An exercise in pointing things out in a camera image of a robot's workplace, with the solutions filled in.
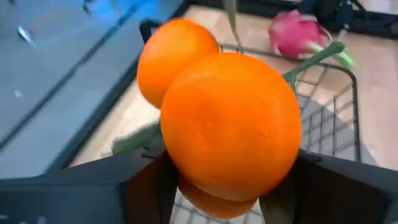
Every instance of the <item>metal grid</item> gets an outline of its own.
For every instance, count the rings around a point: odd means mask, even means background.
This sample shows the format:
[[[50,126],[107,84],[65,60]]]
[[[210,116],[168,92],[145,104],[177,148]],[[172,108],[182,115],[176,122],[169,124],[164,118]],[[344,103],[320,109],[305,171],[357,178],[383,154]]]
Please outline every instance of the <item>metal grid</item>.
[[[237,52],[233,45],[221,45],[223,52]],[[264,60],[271,66],[294,59],[244,49],[244,54]],[[289,67],[276,68],[281,73]],[[301,147],[315,153],[361,162],[358,104],[355,76],[340,67],[319,63],[298,76],[297,99],[301,110]],[[233,220],[215,220],[195,208],[177,191],[170,223],[173,224],[264,224],[259,202],[252,210]]]

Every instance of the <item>pink dragon fruit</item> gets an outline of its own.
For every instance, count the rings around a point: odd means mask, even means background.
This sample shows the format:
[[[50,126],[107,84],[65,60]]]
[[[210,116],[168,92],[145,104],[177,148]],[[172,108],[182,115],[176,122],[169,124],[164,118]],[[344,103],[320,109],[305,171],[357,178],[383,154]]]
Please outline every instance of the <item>pink dragon fruit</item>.
[[[315,16],[303,15],[298,10],[279,13],[272,21],[268,34],[276,54],[295,58],[313,54],[310,44],[326,47],[332,40]]]

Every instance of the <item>dragon fruit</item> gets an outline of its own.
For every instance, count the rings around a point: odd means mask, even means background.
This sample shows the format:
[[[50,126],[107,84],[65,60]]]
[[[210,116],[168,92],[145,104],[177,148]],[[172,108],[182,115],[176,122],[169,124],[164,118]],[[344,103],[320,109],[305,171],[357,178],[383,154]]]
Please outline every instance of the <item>dragon fruit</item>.
[[[298,10],[279,13],[272,21],[268,34],[275,54],[293,58],[310,57],[333,40],[315,16],[301,14]],[[346,68],[353,66],[353,61],[344,52],[334,58]]]

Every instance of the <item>wooden floor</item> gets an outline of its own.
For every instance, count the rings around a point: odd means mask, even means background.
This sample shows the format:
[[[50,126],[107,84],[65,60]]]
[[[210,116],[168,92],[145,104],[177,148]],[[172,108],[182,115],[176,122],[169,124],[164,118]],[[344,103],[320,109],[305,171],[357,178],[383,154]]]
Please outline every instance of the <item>wooden floor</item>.
[[[397,0],[363,1],[364,5],[375,11],[398,14]],[[202,24],[209,29],[217,41],[234,44],[228,20],[221,11],[203,7],[191,7],[185,17]],[[270,20],[239,15],[238,33],[245,47],[269,51],[267,28]],[[354,58],[356,66],[353,73],[358,81],[359,120],[363,149],[369,153],[366,162],[398,170],[398,43],[393,40],[348,34],[344,39],[348,53]],[[294,64],[264,58],[281,72],[290,70]],[[319,68],[309,72],[311,78],[320,74]],[[315,103],[324,104],[337,92],[350,83],[350,79],[341,72],[330,70],[322,81],[322,86],[314,94]],[[302,93],[309,89],[302,85]],[[352,100],[352,95],[342,97],[343,101]],[[352,108],[338,115],[342,122],[352,119]],[[137,128],[151,122],[159,116],[159,111],[146,103],[133,83],[108,118],[93,135],[84,150],[76,157],[72,166],[99,159],[109,154],[115,138],[125,136]]]

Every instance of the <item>orange fruit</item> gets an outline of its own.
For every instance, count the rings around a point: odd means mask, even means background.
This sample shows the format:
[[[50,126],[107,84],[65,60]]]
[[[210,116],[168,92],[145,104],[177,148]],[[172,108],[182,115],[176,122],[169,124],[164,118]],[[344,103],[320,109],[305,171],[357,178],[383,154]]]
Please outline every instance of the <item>orange fruit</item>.
[[[144,98],[160,109],[164,94],[183,68],[218,52],[215,38],[204,27],[174,19],[150,37],[139,58],[137,81]]]
[[[211,218],[232,219],[239,217],[253,207],[257,198],[244,202],[234,202],[199,190],[196,186],[184,179],[181,175],[178,179],[178,187],[188,201]]]
[[[301,140],[289,84],[264,62],[236,53],[207,56],[177,76],[160,124],[184,177],[234,201],[272,190],[292,167]]]

